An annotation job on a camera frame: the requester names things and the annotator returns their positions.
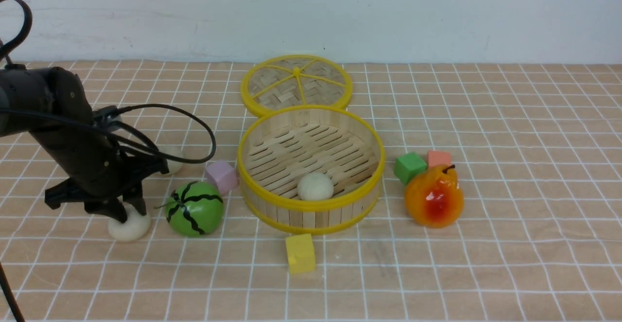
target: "toy watermelon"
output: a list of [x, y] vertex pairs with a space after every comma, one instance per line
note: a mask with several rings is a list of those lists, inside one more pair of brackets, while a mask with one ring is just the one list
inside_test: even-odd
[[177, 233], [198, 237], [213, 233], [225, 212], [218, 189], [193, 181], [176, 189], [166, 205], [166, 221]]

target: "bamboo steamer lid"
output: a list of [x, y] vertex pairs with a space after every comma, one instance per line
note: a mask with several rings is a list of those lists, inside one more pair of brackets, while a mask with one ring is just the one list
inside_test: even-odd
[[253, 67], [240, 87], [242, 101], [260, 118], [298, 105], [346, 109], [352, 98], [352, 79], [342, 66], [313, 55], [287, 55]]

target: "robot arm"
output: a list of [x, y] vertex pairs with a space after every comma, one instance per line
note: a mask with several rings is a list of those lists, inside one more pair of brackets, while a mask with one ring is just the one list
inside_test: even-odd
[[[84, 203], [89, 214], [125, 223], [127, 213], [119, 198], [146, 215], [142, 181], [158, 171], [168, 173], [167, 159], [204, 163], [212, 158], [216, 141], [211, 129], [188, 112], [159, 104], [123, 109], [111, 106], [94, 112], [76, 74], [60, 67], [26, 69], [13, 64], [9, 52], [27, 37], [33, 19], [29, 7], [21, 0], [15, 1], [24, 9], [25, 22], [15, 39], [6, 45], [0, 43], [0, 59], [7, 59], [5, 69], [0, 69], [0, 138], [31, 134], [68, 174], [65, 181], [45, 190], [45, 203], [49, 207], [58, 209], [62, 203]], [[202, 124], [211, 137], [209, 156], [189, 160], [164, 154], [136, 129], [114, 120], [123, 112], [146, 107], [173, 109]], [[111, 127], [131, 132], [146, 146], [112, 134]], [[134, 149], [120, 145], [120, 141]]]

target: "steamer basket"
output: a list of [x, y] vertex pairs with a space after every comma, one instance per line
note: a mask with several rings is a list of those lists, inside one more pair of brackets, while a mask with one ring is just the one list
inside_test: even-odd
[[[335, 107], [301, 105], [259, 118], [238, 148], [246, 204], [266, 224], [293, 234], [344, 230], [373, 209], [381, 191], [384, 147], [373, 128]], [[302, 201], [298, 180], [328, 174], [333, 198]]]
[[325, 105], [345, 109], [352, 79], [342, 66], [312, 55], [287, 55], [253, 67], [240, 84], [242, 101], [260, 118], [291, 106]]

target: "toy block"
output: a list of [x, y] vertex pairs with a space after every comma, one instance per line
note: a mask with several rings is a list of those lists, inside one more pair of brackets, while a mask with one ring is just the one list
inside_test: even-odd
[[311, 234], [285, 238], [289, 273], [304, 273], [315, 270], [315, 248]]
[[222, 195], [239, 185], [235, 169], [226, 161], [220, 160], [211, 163], [205, 167], [205, 171], [207, 172], [205, 175], [207, 182], [215, 185]]
[[451, 165], [451, 154], [443, 151], [428, 151], [428, 169], [441, 164]]
[[412, 178], [423, 173], [426, 169], [426, 161], [415, 152], [411, 152], [401, 156], [395, 161], [393, 174], [406, 186]]

